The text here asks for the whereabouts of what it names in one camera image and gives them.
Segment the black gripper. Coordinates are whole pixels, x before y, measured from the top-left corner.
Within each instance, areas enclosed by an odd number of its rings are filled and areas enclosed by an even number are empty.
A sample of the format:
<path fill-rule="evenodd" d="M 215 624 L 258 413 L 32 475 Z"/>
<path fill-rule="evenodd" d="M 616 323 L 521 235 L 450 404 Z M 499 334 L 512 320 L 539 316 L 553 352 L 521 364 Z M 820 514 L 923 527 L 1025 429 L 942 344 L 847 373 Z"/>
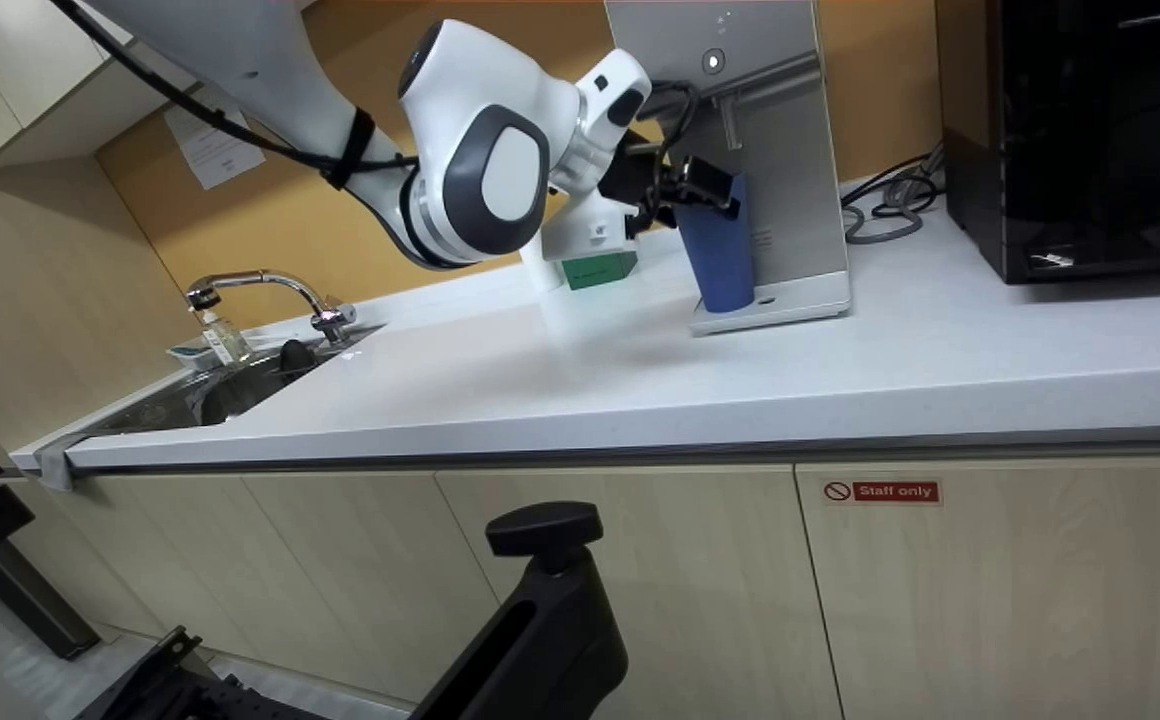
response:
<path fill-rule="evenodd" d="M 682 207 L 706 207 L 737 220 L 737 176 L 707 163 L 706 155 L 674 160 L 665 142 L 627 133 L 616 142 L 608 170 L 599 176 L 608 201 L 627 204 L 625 232 L 640 235 L 652 224 L 677 224 Z"/>

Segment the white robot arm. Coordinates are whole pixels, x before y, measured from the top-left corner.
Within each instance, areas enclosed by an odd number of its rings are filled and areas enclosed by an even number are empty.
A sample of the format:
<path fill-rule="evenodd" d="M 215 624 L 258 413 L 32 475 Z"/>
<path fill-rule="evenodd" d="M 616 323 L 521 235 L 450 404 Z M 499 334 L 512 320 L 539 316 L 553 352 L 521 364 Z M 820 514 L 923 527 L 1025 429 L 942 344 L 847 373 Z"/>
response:
<path fill-rule="evenodd" d="M 88 0 L 158 57 L 220 92 L 234 122 L 131 61 L 88 13 L 76 23 L 127 72 L 220 133 L 314 166 L 348 191 L 419 269 L 453 270 L 565 239 L 592 254 L 685 207 L 737 216 L 733 176 L 667 163 L 635 133 L 659 95 L 643 62 L 614 46 L 581 79 L 515 43 L 441 16 L 414 46 L 396 107 L 408 147 L 359 107 L 314 46 L 293 0 Z"/>

